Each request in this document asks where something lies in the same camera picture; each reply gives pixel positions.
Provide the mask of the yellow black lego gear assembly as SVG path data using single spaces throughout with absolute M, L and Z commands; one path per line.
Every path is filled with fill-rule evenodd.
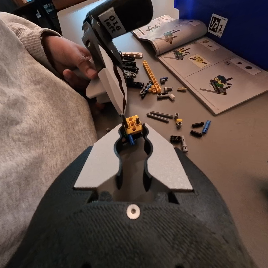
M 129 143 L 128 134 L 136 136 L 136 140 L 143 136 L 143 126 L 138 115 L 130 116 L 126 118 L 125 114 L 120 114 L 122 118 L 122 127 L 120 128 L 120 134 L 122 136 L 122 144 L 127 145 Z

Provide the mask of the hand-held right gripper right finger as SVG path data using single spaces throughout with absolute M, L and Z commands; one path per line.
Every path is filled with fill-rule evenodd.
M 143 186 L 146 192 L 191 192 L 193 187 L 186 175 L 175 147 L 149 124 L 143 124 L 144 161 Z

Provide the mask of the grey zip sweatshirt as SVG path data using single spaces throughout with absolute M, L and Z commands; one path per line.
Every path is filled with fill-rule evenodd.
M 1 267 L 52 182 L 96 141 L 81 95 L 26 49 L 1 53 Z

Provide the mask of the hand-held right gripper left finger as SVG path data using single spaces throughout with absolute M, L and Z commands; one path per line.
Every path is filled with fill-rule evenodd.
M 74 189 L 95 190 L 98 194 L 108 191 L 112 194 L 123 183 L 122 124 L 99 139 L 91 148 L 84 166 L 74 184 Z

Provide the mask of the long light grey lego axle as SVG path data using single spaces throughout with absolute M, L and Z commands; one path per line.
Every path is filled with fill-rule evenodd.
M 150 111 L 150 114 L 155 115 L 155 116 L 159 116 L 159 117 L 173 119 L 173 115 L 166 114 L 166 113 L 161 113 L 161 112 L 156 112 L 156 111 Z
M 169 119 L 163 118 L 161 116 L 157 116 L 157 115 L 154 115 L 154 114 L 151 114 L 151 113 L 147 113 L 146 116 L 148 118 L 152 118 L 152 119 L 155 119 L 155 120 L 158 120 L 158 121 L 161 121 L 161 122 L 169 123 Z

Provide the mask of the short grey lego beam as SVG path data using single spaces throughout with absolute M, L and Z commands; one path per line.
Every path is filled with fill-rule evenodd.
M 145 85 L 144 87 L 142 88 L 142 90 L 140 91 L 140 95 L 141 95 L 141 98 L 144 99 L 144 97 L 146 96 L 146 94 L 148 93 L 148 91 L 146 92 L 146 87 L 147 85 L 151 82 L 151 80 L 149 80 Z

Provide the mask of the person's left hand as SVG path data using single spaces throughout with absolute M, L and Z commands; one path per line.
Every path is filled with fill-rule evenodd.
M 52 67 L 76 91 L 85 91 L 89 81 L 78 76 L 79 71 L 88 79 L 98 76 L 90 52 L 68 39 L 60 36 L 45 35 L 42 38 L 43 49 Z

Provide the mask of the long yellow lego beam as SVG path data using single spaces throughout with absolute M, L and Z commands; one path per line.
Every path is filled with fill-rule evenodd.
M 157 81 L 157 79 L 156 79 L 156 77 L 155 77 L 155 75 L 154 75 L 154 73 L 152 72 L 152 69 L 150 68 L 150 66 L 149 66 L 149 64 L 147 63 L 146 60 L 143 60 L 143 67 L 144 67 L 149 79 L 152 81 L 152 84 L 154 86 L 160 86 L 158 81 Z

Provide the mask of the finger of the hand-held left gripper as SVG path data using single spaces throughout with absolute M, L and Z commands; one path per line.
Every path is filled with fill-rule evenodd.
M 99 79 L 118 114 L 125 112 L 125 77 L 118 66 L 114 66 L 106 51 L 99 45 L 105 67 L 98 72 Z
M 114 74 L 116 76 L 116 91 L 114 97 L 119 107 L 119 114 L 125 113 L 127 104 L 127 84 L 124 71 L 119 66 L 114 66 Z

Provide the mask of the blue plastic storage bin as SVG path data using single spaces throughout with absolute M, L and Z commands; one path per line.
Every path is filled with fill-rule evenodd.
M 202 21 L 210 30 L 207 37 L 267 71 L 267 0 L 177 0 L 174 8 L 180 19 Z M 221 37 L 210 29 L 213 16 L 227 19 Z

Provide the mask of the lego instruction booklet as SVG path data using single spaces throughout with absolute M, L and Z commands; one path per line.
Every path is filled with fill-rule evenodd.
M 132 34 L 152 44 L 156 58 L 214 115 L 268 90 L 267 71 L 206 37 L 193 19 L 164 15 Z

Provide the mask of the person's left forearm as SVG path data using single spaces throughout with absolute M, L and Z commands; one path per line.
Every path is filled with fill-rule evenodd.
M 43 47 L 44 37 L 57 36 L 62 38 L 59 33 L 48 28 L 41 28 L 25 18 L 7 12 L 0 12 L 0 19 L 1 23 L 4 23 L 16 35 L 37 62 L 57 77 L 60 77 L 59 72 L 55 70 L 53 64 L 49 61 Z

